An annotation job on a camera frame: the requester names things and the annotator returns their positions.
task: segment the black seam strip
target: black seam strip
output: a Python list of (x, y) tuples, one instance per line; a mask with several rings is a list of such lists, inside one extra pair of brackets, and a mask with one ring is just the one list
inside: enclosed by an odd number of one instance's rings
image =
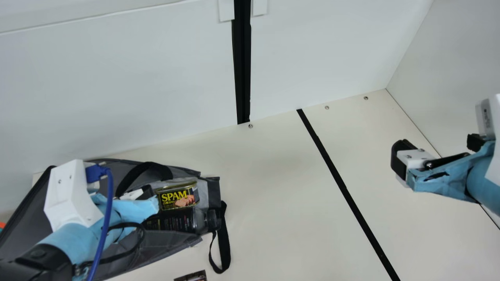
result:
[(251, 0), (234, 0), (232, 58), (238, 124), (250, 121), (250, 70), (252, 55)]
[(357, 219), (357, 222), (361, 226), (361, 228), (364, 231), (364, 234), (366, 235), (366, 238), (368, 238), (368, 241), (370, 242), (371, 246), (375, 250), (375, 253), (377, 254), (378, 258), (382, 262), (383, 267), (389, 274), (389, 277), (393, 281), (400, 281), (400, 278), (398, 277), (398, 274), (394, 270), (393, 266), (391, 265), (391, 262), (387, 258), (386, 254), (384, 254), (384, 250), (382, 250), (382, 247), (380, 246), (379, 242), (377, 241), (377, 238), (375, 238), (375, 235), (373, 234), (372, 230), (368, 226), (367, 221), (363, 217), (363, 215), (360, 212), (360, 209), (358, 209), (358, 206), (356, 206), (356, 203), (354, 202), (353, 197), (349, 193), (346, 184), (344, 183), (344, 180), (342, 180), (342, 177), (335, 168), (335, 165), (328, 155), (327, 150), (323, 146), (323, 143), (321, 142), (320, 138), (316, 134), (316, 132), (313, 129), (313, 126), (309, 122), (307, 116), (304, 114), (304, 111), (302, 109), (297, 109), (297, 113), (300, 116), (300, 119), (302, 119), (302, 122), (304, 123), (304, 126), (306, 127), (307, 131), (309, 132), (309, 135), (311, 136), (312, 140), (316, 144), (317, 149), (319, 150), (319, 153), (321, 153), (321, 156), (323, 157), (324, 162), (328, 166), (328, 169), (330, 170), (331, 175), (333, 176), (333, 179), (335, 179), (335, 182), (338, 185), (338, 189), (342, 193), (342, 195), (345, 198), (345, 201), (350, 207), (350, 210), (354, 214), (354, 216)]

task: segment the small card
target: small card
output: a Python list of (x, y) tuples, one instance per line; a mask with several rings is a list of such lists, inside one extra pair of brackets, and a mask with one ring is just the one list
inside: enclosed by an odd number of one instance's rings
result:
[(175, 278), (173, 281), (207, 281), (205, 270)]

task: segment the spam label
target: spam label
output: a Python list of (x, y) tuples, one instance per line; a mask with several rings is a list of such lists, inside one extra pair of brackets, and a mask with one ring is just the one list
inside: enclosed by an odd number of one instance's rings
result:
[(156, 190), (162, 211), (192, 207), (200, 201), (196, 182)]

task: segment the screw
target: screw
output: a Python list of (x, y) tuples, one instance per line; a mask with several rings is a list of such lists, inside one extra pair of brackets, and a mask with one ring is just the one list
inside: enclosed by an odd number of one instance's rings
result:
[(34, 250), (29, 255), (34, 259), (43, 258), (47, 253), (44, 250)]

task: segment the white floor panel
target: white floor panel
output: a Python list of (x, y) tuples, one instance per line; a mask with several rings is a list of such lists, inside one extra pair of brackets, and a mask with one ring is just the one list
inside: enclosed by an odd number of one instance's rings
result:
[(221, 176), (232, 254), (230, 269), (214, 273), (209, 234), (112, 280), (172, 281), (203, 269), (210, 281), (390, 280), (298, 114), (252, 124), (111, 156)]
[(387, 91), (304, 112), (401, 280), (499, 279), (500, 231), (479, 205), (414, 193), (396, 180), (397, 140), (437, 154)]

